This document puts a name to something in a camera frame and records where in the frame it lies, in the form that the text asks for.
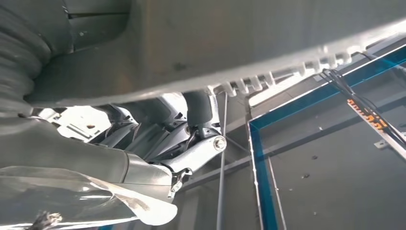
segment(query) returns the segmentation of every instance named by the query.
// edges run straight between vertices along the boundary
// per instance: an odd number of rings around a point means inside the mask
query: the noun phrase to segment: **metal frame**
[[[355,69],[351,69],[347,72],[341,71],[341,73],[345,76],[345,80],[348,85],[352,87],[404,62],[406,62],[406,46],[402,45],[387,54],[381,55],[380,59],[368,61]],[[266,160],[269,158],[269,156],[285,152],[288,149],[297,147],[331,132],[335,132],[353,124],[354,122],[359,122],[361,119],[359,116],[357,116],[357,114],[351,115],[351,117],[346,117],[343,121],[332,124],[330,127],[321,128],[312,135],[306,135],[306,137],[298,138],[296,141],[290,144],[282,143],[280,145],[271,147],[270,149],[267,149],[266,152],[264,152],[262,147],[259,131],[272,123],[282,120],[337,93],[337,89],[326,83],[310,92],[307,92],[302,97],[292,100],[286,103],[284,106],[278,107],[257,118],[249,119],[249,116],[247,116],[247,128],[248,133],[250,134],[249,145],[254,173],[254,184],[258,196],[257,201],[259,207],[259,216],[261,217],[261,229],[278,229],[277,223],[279,220],[277,217],[282,217],[282,224],[284,223],[283,213],[279,213],[279,215],[276,213],[276,210],[278,209],[279,212],[282,211],[280,201],[278,201],[277,204],[275,203],[275,200],[278,200],[278,191],[276,189],[271,191],[271,184],[275,183],[275,181],[270,182],[269,180],[269,178],[272,176],[270,168],[271,166],[266,164]],[[387,110],[396,104],[396,102],[405,103],[405,100],[406,94],[403,93],[402,95],[396,95],[393,98],[388,99],[387,102],[380,103],[378,106]],[[251,107],[247,105],[247,113],[250,114],[250,112]]]
[[[405,41],[402,39],[391,39],[390,41],[382,43],[381,45],[377,45],[374,47],[376,51],[374,53],[376,55],[383,55],[391,50],[394,51],[386,54],[384,56],[385,60],[378,59],[375,61],[368,61],[366,58],[361,57],[361,55],[357,55],[354,57],[354,61],[356,61],[356,63],[353,62],[351,65],[342,68],[340,72],[346,75],[346,81],[351,86],[365,82],[398,64],[406,62],[406,47],[401,47],[404,43]],[[324,84],[312,91],[302,94],[301,96],[295,98],[290,102],[287,102],[283,106],[280,106],[254,119],[252,119],[250,115],[251,108],[247,104],[246,125],[249,134],[251,156],[225,165],[224,174],[229,174],[239,169],[245,168],[249,165],[252,165],[252,170],[255,176],[254,185],[256,187],[257,203],[259,214],[261,216],[261,229],[277,229],[278,223],[281,222],[281,224],[283,224],[283,221],[279,221],[279,219],[277,218],[280,218],[281,216],[279,213],[280,208],[277,207],[278,205],[276,205],[277,199],[270,195],[275,195],[276,193],[275,189],[271,191],[270,185],[273,184],[274,186],[275,182],[270,181],[271,172],[268,165],[268,158],[303,145],[309,141],[349,127],[353,124],[361,122],[362,119],[356,113],[353,113],[341,118],[340,120],[331,121],[331,123],[324,125],[321,129],[313,130],[310,134],[307,133],[302,136],[294,137],[291,140],[283,143],[278,143],[277,145],[266,149],[264,149],[261,145],[259,130],[267,127],[271,123],[277,122],[292,114],[300,112],[301,110],[308,108],[337,93],[338,91],[335,90],[333,87],[328,84]],[[379,108],[380,111],[386,112],[405,104],[406,92],[402,92],[377,102],[376,106]],[[205,175],[192,179],[184,185],[182,190],[185,191],[211,180],[217,179],[221,171],[221,169],[217,169]]]

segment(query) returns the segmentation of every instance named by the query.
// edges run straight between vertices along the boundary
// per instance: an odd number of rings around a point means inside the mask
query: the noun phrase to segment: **black wire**
[[[190,137],[186,140],[185,147],[183,148],[183,152],[188,150],[191,140],[196,136],[197,130],[193,131]]]
[[[364,57],[366,57],[369,61],[372,61],[373,59],[370,57],[370,56],[368,56],[367,54],[364,54],[364,53],[362,53],[362,52],[357,52],[358,54],[361,54],[362,56],[364,56]]]
[[[337,70],[328,70],[325,69],[322,71],[320,76],[326,80],[327,82],[331,83],[335,88],[337,88],[342,94],[347,96],[348,98],[351,98],[352,100],[355,101],[356,105],[363,110],[364,112],[373,112],[377,116],[380,117],[380,119],[385,123],[389,124],[383,116],[379,113],[377,106],[371,102],[370,100],[358,96],[352,88],[345,82],[343,79],[343,76],[337,71]],[[388,134],[391,138],[393,138],[397,143],[402,145],[404,148],[406,147],[406,142],[404,141],[403,137],[399,135],[396,130],[394,130],[390,125],[388,127],[384,127],[383,131]]]
[[[133,141],[135,140],[135,137],[137,136],[137,133],[139,131],[139,128],[141,127],[142,123],[140,123],[139,125],[137,125],[134,129],[134,134],[133,134]]]

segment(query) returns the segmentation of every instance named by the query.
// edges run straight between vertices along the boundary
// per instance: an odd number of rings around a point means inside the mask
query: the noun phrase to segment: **protective cover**
[[[97,227],[140,219],[172,220],[177,207],[84,174],[53,168],[0,169],[0,229],[25,229],[44,212],[59,213],[52,229]]]

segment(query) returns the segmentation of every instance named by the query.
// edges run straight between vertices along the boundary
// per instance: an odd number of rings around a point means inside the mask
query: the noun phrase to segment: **metal rod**
[[[268,163],[269,163],[269,170],[270,170],[271,175],[272,175],[273,187],[275,188],[275,194],[276,194],[276,200],[277,200],[278,206],[279,206],[279,212],[281,214],[281,220],[282,220],[283,229],[286,230],[285,215],[283,214],[281,198],[279,197],[279,190],[278,190],[278,186],[276,185],[275,174],[273,173],[271,157],[268,157]]]
[[[222,134],[226,136],[226,125],[227,125],[227,93],[224,93],[224,119],[223,119],[223,127],[222,127]],[[224,209],[224,165],[225,165],[225,151],[221,153],[221,167],[220,167],[220,184],[218,187],[218,204],[217,204],[217,223],[216,229],[222,230],[223,229],[223,209]]]
[[[259,189],[258,189],[258,179],[257,179],[257,167],[255,164],[255,153],[254,153],[254,148],[252,144],[252,137],[251,137],[251,128],[250,128],[250,122],[252,120],[252,114],[251,114],[251,106],[249,105],[249,98],[245,98],[245,127],[247,130],[247,137],[248,137],[248,145],[249,145],[249,151],[251,154],[250,161],[252,165],[252,174],[254,177],[254,188],[255,188],[255,195],[257,199],[257,208],[258,208],[258,216],[259,216],[259,227],[260,230],[264,230],[264,222],[262,218],[262,209],[261,209],[261,201],[259,198]]]
[[[235,140],[229,138],[229,137],[225,137],[227,139],[227,141],[230,141],[232,144],[234,144],[235,146],[237,146],[239,149],[243,150],[244,152],[249,153],[249,150],[242,147],[240,144],[238,144]]]

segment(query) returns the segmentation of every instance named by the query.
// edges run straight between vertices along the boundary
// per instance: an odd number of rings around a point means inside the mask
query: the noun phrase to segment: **gray panel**
[[[156,124],[143,123],[135,139],[125,150],[144,159],[157,147],[157,143],[162,142],[168,134],[168,131]]]
[[[225,230],[259,230],[252,170],[244,168],[226,176]]]
[[[396,126],[405,113],[384,116]],[[272,157],[287,228],[404,229],[406,164],[379,140],[358,123]]]
[[[64,0],[70,14],[128,13],[131,0]]]
[[[30,101],[128,102],[300,65],[331,55],[324,44],[404,18],[405,6],[403,0],[142,0],[132,4],[119,39],[48,65]],[[341,40],[328,50],[359,41]]]
[[[107,138],[103,139],[100,144],[105,145],[107,147],[113,148],[116,146],[125,136],[127,136],[133,129],[137,127],[136,124],[130,124],[124,126],[116,131],[114,131],[111,135]]]
[[[118,37],[127,25],[128,15],[97,15],[70,19],[75,50]]]

